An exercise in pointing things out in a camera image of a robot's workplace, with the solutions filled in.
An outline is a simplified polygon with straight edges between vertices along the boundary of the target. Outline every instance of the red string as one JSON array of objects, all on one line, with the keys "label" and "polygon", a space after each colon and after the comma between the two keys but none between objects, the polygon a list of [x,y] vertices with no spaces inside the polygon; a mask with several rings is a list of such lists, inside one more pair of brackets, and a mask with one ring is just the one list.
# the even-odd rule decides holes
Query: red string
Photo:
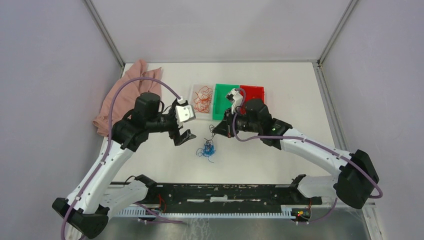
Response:
[{"label": "red string", "polygon": [[197,97],[193,99],[194,110],[196,113],[208,114],[212,103],[212,88],[208,86],[202,87],[198,92],[195,92]]}]

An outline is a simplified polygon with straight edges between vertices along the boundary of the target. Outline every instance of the pink cloth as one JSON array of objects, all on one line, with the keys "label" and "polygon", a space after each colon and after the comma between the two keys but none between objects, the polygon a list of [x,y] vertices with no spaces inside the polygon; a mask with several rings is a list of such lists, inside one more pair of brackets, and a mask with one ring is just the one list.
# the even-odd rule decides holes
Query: pink cloth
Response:
[{"label": "pink cloth", "polygon": [[[108,136],[108,116],[109,109],[111,108],[112,98],[117,92],[118,88],[130,79],[138,77],[150,77],[157,80],[162,79],[162,68],[155,70],[147,70],[147,63],[140,59],[136,61],[129,69],[125,72],[124,76],[119,79],[112,89],[106,95],[106,98],[101,105],[100,113],[93,120],[93,124],[98,128],[97,133],[101,136]],[[125,86],[118,94],[115,103],[113,105],[112,113],[112,125],[117,121],[121,120],[122,117],[131,109],[134,108],[136,98],[142,93],[152,92],[159,96],[162,95],[161,85],[154,81],[141,80],[134,81]]]}]

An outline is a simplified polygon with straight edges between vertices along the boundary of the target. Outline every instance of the black end cap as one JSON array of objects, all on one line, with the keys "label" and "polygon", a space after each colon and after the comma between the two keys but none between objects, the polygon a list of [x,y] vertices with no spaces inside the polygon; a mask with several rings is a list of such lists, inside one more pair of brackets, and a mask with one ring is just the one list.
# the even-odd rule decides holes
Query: black end cap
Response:
[{"label": "black end cap", "polygon": [[[357,150],[351,156],[352,158],[350,160],[352,162],[364,170],[376,183],[379,182],[380,179],[376,169],[366,152]],[[361,209],[374,190],[374,186],[362,173],[348,163],[342,168],[334,189],[338,198],[345,204],[354,209]]]},{"label": "black end cap", "polygon": [[[56,198],[52,204],[52,208],[60,216],[62,216],[62,218],[65,217],[69,207],[68,200],[62,197]],[[96,213],[93,214],[83,214],[79,211],[76,211],[75,209],[72,209],[67,222],[87,238],[93,239],[97,237],[108,224],[108,211],[108,207],[102,207],[100,205]]]}]

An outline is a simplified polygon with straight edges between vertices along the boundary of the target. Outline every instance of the white table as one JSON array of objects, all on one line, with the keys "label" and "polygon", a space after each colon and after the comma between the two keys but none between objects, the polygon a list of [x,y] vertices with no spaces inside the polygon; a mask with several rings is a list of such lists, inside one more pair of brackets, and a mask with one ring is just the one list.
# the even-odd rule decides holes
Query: white table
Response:
[{"label": "white table", "polygon": [[[128,70],[131,64],[125,65]],[[265,88],[265,103],[274,118],[292,124],[308,137],[334,146],[324,104],[311,63],[308,62],[227,62],[151,63],[162,67],[162,80],[185,98],[193,83],[257,85]],[[175,97],[162,88],[165,106]],[[196,119],[184,124],[197,135],[174,146],[167,133],[153,133],[119,170],[114,181],[144,174],[156,182],[217,184],[289,184],[299,174],[328,175],[326,171],[289,152],[263,144],[259,139],[239,142],[221,135],[214,137],[216,153],[208,162],[196,150],[210,138],[209,125],[218,121]],[[241,132],[240,137],[252,136]]]}]

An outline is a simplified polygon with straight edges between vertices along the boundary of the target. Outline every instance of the blue string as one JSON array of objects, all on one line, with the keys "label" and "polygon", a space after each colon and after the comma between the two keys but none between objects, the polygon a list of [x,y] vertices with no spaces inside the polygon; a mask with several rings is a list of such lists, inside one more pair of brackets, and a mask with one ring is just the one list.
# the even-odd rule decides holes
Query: blue string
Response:
[{"label": "blue string", "polygon": [[208,140],[206,138],[205,140],[206,142],[204,143],[203,148],[200,147],[199,149],[197,149],[196,155],[198,157],[206,157],[210,163],[214,163],[209,159],[209,157],[214,155],[215,153],[214,141],[212,139]]}]

